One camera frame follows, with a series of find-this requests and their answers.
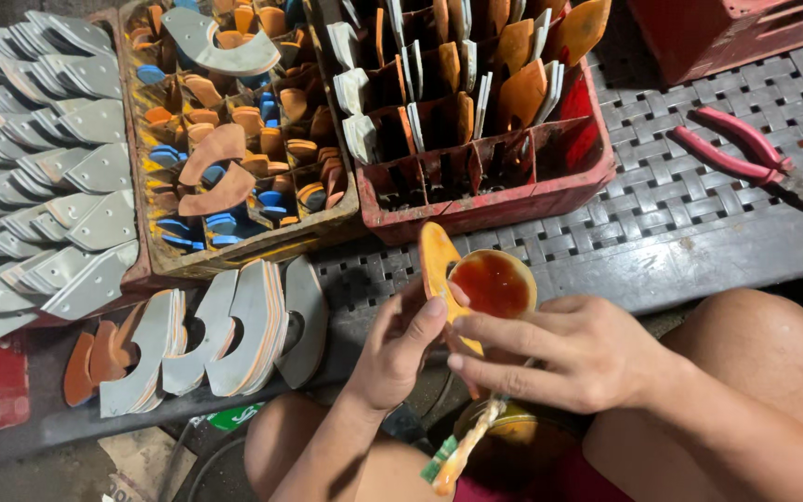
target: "leg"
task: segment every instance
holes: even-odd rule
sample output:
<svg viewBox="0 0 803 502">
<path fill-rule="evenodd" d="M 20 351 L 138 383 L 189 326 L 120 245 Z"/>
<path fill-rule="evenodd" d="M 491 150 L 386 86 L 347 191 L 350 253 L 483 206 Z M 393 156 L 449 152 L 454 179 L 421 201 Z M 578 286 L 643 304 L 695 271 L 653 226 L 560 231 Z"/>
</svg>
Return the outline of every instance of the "leg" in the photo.
<svg viewBox="0 0 803 502">
<path fill-rule="evenodd" d="M 244 463 L 253 491 L 268 500 L 303 453 L 328 408 L 306 396 L 288 393 L 272 400 L 250 422 Z M 420 479 L 429 458 L 419 450 L 378 432 L 364 465 L 356 500 L 451 500 L 433 494 Z"/>
<path fill-rule="evenodd" d="M 707 298 L 662 343 L 721 382 L 803 423 L 803 308 L 751 290 Z M 690 455 L 639 414 L 597 416 L 583 447 L 637 502 L 723 500 Z"/>
</svg>

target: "black cable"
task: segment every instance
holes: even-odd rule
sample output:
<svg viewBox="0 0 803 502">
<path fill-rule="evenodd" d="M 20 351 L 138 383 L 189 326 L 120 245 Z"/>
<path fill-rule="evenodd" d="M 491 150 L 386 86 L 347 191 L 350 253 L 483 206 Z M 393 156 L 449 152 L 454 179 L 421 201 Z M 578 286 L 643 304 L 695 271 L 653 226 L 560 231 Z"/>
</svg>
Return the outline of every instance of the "black cable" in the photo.
<svg viewBox="0 0 803 502">
<path fill-rule="evenodd" d="M 426 411 L 425 414 L 420 416 L 420 420 L 427 418 L 427 415 L 430 414 L 435 408 L 439 407 L 441 403 L 445 401 L 445 398 L 448 397 L 448 394 L 452 390 L 452 384 L 454 383 L 454 372 L 448 371 L 448 374 L 445 376 L 445 383 L 441 386 L 441 392 L 439 392 L 439 397 L 435 399 L 432 405 L 429 406 L 429 409 Z"/>
<path fill-rule="evenodd" d="M 181 431 L 181 434 L 178 436 L 178 441 L 176 441 L 175 446 L 172 447 L 172 453 L 170 453 L 170 460 L 166 462 L 166 470 L 163 471 L 163 480 L 160 482 L 160 491 L 157 493 L 157 502 L 166 502 L 164 496 L 166 496 L 166 491 L 169 489 L 170 482 L 172 481 L 172 475 L 175 473 L 175 462 L 178 458 L 178 452 L 181 451 L 182 447 L 184 446 L 184 439 L 187 438 L 187 435 L 191 432 L 194 426 L 188 421 L 187 425 L 184 427 L 184 430 Z"/>
<path fill-rule="evenodd" d="M 212 465 L 216 462 L 216 459 L 224 455 L 225 452 L 231 448 L 237 445 L 242 445 L 245 440 L 246 438 L 237 438 L 224 447 L 218 449 L 216 453 L 212 454 L 210 459 L 204 463 L 204 467 L 200 470 L 200 473 L 197 473 L 197 477 L 194 479 L 194 484 L 191 485 L 191 491 L 187 494 L 187 502 L 194 502 L 194 496 L 197 494 L 197 489 L 200 487 L 200 481 L 204 478 L 204 474 L 206 474 L 206 472 L 209 471 Z"/>
</svg>

